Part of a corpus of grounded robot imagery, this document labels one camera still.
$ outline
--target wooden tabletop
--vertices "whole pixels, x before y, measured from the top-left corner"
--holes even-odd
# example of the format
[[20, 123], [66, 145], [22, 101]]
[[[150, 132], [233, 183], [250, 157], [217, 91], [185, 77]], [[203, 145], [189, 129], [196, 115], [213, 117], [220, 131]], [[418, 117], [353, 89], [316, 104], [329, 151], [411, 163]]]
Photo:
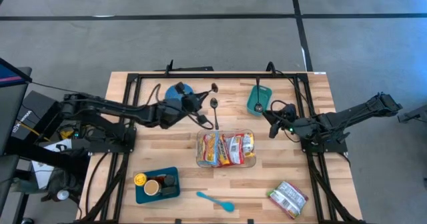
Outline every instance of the wooden tabletop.
[[[127, 74], [126, 72], [111, 74], [106, 99], [122, 102]], [[327, 76], [308, 73], [308, 77], [316, 113], [335, 111]], [[137, 141], [129, 158], [119, 222], [173, 223], [178, 218], [182, 219], [183, 223], [247, 223], [248, 219], [254, 219], [255, 223], [317, 223], [306, 155], [302, 153], [300, 144], [291, 142], [283, 132], [279, 132], [275, 139], [268, 138], [269, 123], [263, 117], [255, 117], [246, 110], [246, 102], [256, 80], [143, 79], [139, 105], [147, 101], [151, 90], [158, 83], [161, 83], [159, 96], [164, 97], [167, 88], [179, 81], [193, 87], [196, 93], [209, 90], [213, 82], [218, 85], [218, 93], [208, 96], [200, 113], [214, 120], [214, 111], [209, 106], [209, 100], [215, 97], [219, 102], [217, 114], [220, 130], [250, 129], [254, 132], [257, 162], [255, 166], [246, 169], [201, 168], [195, 162], [196, 135], [201, 128], [190, 119], [185, 118], [168, 130], [137, 125]], [[260, 85], [273, 90], [272, 100], [296, 103], [294, 87], [287, 79], [261, 79]], [[115, 117], [108, 118], [110, 121], [117, 121]], [[83, 212], [87, 184], [101, 156], [94, 155], [89, 164], [80, 204]], [[332, 190], [347, 210], [361, 219], [362, 214], [347, 161], [335, 153], [326, 153], [325, 157]], [[89, 194], [90, 207], [105, 190], [110, 160], [111, 154], [103, 160], [95, 173]], [[142, 171], [166, 167], [178, 168], [181, 195], [163, 201], [137, 204], [133, 176]], [[309, 198], [302, 215], [296, 220], [288, 218], [266, 197], [267, 191], [277, 187], [282, 181], [300, 188]], [[195, 194], [197, 191], [203, 191], [221, 201], [231, 201], [236, 205], [236, 210], [227, 213], [211, 201], [197, 197]], [[320, 192], [325, 218], [328, 218], [326, 198], [323, 191]], [[109, 203], [109, 219], [113, 216], [114, 202], [115, 193]]]

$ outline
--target computer monitor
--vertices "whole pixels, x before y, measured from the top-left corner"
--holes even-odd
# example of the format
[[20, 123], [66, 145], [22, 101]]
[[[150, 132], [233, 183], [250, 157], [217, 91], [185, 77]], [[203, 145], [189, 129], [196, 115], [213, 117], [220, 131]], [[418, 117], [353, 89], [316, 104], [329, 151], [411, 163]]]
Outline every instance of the computer monitor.
[[32, 79], [28, 75], [0, 58], [0, 87], [10, 87], [31, 81]]

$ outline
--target glass baking dish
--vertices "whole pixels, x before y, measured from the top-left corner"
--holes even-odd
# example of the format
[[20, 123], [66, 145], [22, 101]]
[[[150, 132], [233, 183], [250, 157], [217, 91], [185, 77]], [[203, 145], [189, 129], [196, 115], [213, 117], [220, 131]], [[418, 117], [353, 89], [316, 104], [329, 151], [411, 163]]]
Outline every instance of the glass baking dish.
[[[214, 148], [209, 148], [212, 145], [207, 145], [209, 143], [207, 140], [210, 139], [211, 144], [215, 143]], [[209, 157], [207, 157], [209, 153], [206, 152], [208, 149], [211, 150]], [[254, 133], [249, 129], [239, 131], [201, 130], [197, 134], [195, 144], [195, 161], [199, 167], [253, 167], [256, 164]]]

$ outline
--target black metal frame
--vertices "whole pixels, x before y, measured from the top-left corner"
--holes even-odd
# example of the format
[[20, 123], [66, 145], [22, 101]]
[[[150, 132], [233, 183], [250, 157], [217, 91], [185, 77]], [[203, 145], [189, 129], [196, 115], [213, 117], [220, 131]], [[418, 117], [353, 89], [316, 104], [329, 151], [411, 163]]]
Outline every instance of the black metal frame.
[[[127, 103], [129, 101], [129, 95], [130, 95], [130, 87], [131, 84], [135, 81], [135, 94], [133, 98], [133, 105], [137, 105], [139, 101], [139, 93], [142, 88], [142, 79], [162, 79], [162, 78], [174, 78], [174, 79], [189, 79], [189, 78], [253, 78], [256, 77], [259, 78], [278, 78], [278, 79], [292, 79], [292, 81], [297, 85], [295, 86], [295, 94], [296, 94], [296, 102], [299, 110], [299, 116], [305, 117], [304, 115], [304, 107], [302, 103], [302, 97], [300, 93], [300, 84], [301, 81], [304, 84], [304, 90], [306, 94], [306, 99], [308, 101], [308, 110], [310, 115], [315, 115], [314, 111], [314, 104], [312, 100], [312, 95], [310, 91], [310, 84], [308, 81], [308, 75], [307, 73], [284, 73], [284, 74], [277, 74], [276, 69], [272, 63], [269, 63], [267, 66], [266, 71], [271, 71], [270, 73], [170, 73], [171, 65], [166, 67], [166, 70], [164, 73], [149, 73], [149, 74], [135, 74], [130, 73], [127, 77], [127, 83], [125, 88], [125, 96], [123, 97], [123, 102]], [[314, 156], [312, 153], [306, 152], [307, 155], [307, 161], [308, 161], [308, 168], [310, 170], [310, 179], [312, 182], [312, 189], [313, 189], [313, 196], [314, 196], [314, 203], [316, 205], [316, 215], [318, 218], [319, 223], [356, 223], [358, 220], [353, 218], [344, 208], [344, 206], [341, 205], [338, 198], [334, 195], [330, 188], [330, 182], [328, 177], [328, 170], [326, 167], [326, 160], [323, 153], [318, 153], [319, 158], [319, 164], [320, 164], [320, 172], [317, 170]], [[129, 154], [123, 155], [123, 161], [125, 161], [125, 165], [127, 166], [127, 162], [129, 160]], [[110, 164], [110, 172], [108, 175], [107, 180], [107, 186], [109, 187], [112, 182], [112, 177], [114, 176], [114, 170], [117, 165], [117, 154], [113, 154], [113, 159], [111, 160]], [[321, 188], [325, 191], [325, 194], [327, 196], [327, 202], [328, 202], [328, 209], [330, 214], [330, 220], [324, 219], [324, 214], [322, 210], [322, 204], [320, 199], [320, 192], [318, 189], [318, 184], [321, 186]], [[119, 182], [119, 189], [117, 192], [116, 202], [115, 202], [115, 208], [114, 208], [114, 216], [113, 221], [116, 221], [118, 223], [119, 216], [120, 216], [120, 207], [121, 207], [121, 201], [123, 199], [123, 188], [125, 185], [125, 175], [121, 178]], [[343, 222], [338, 221], [336, 210], [338, 213], [343, 217]], [[107, 211], [108, 211], [108, 201], [103, 206], [102, 212], [101, 212], [101, 220], [102, 221], [111, 221], [106, 220], [107, 217]]]

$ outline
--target spoon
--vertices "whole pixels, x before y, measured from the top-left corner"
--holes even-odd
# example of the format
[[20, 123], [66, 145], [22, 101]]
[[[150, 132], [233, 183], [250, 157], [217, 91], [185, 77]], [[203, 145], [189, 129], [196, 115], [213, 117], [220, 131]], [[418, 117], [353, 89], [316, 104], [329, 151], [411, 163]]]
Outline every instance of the spoon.
[[200, 191], [198, 191], [196, 193], [197, 196], [199, 197], [203, 197], [206, 198], [210, 201], [213, 201], [214, 203], [217, 203], [218, 205], [220, 205], [222, 208], [224, 208], [224, 210], [228, 211], [228, 212], [233, 212], [234, 211], [234, 204], [228, 201], [218, 201], [217, 199], [214, 199], [212, 197], [208, 197], [205, 193], [202, 193]]
[[255, 104], [254, 110], [256, 112], [262, 112], [262, 105], [260, 103], [260, 77], [256, 77], [256, 89], [257, 89], [257, 95], [258, 95], [258, 102]]
[[211, 99], [211, 107], [213, 108], [213, 113], [215, 113], [215, 130], [219, 130], [218, 120], [216, 119], [216, 108], [218, 107], [218, 101], [216, 98]]

